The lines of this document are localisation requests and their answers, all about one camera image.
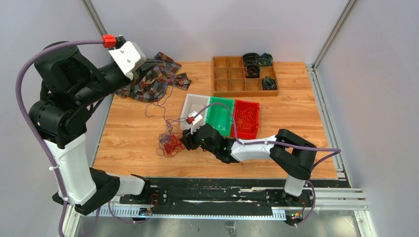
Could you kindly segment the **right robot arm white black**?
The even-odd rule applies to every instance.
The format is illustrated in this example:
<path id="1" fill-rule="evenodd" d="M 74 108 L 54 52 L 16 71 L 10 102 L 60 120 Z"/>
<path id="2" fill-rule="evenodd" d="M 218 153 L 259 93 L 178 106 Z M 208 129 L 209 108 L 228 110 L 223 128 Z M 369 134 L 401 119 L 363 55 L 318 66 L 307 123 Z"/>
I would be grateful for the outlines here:
<path id="1" fill-rule="evenodd" d="M 282 199 L 290 206 L 302 200 L 302 189 L 310 179 L 317 154 L 314 144 L 287 129 L 280 129 L 276 135 L 267 138 L 243 140 L 223 137 L 218 130 L 205 124 L 196 131 L 184 130 L 180 141 L 189 151 L 202 148 L 227 164 L 273 160 L 288 175 Z"/>

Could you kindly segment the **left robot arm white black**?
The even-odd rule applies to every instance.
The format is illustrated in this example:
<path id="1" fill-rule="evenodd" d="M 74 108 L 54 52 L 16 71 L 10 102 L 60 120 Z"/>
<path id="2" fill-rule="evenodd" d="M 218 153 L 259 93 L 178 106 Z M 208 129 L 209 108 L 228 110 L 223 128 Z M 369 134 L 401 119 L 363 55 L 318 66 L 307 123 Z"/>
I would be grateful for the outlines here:
<path id="1" fill-rule="evenodd" d="M 135 43 L 106 43 L 113 61 L 94 66 L 77 42 L 47 46 L 30 62 L 42 78 L 40 99 L 29 110 L 31 129 L 53 161 L 58 183 L 53 200 L 88 215 L 116 196 L 139 204 L 151 199 L 151 183 L 139 175 L 120 176 L 89 166 L 86 122 L 101 101 L 152 68 Z"/>

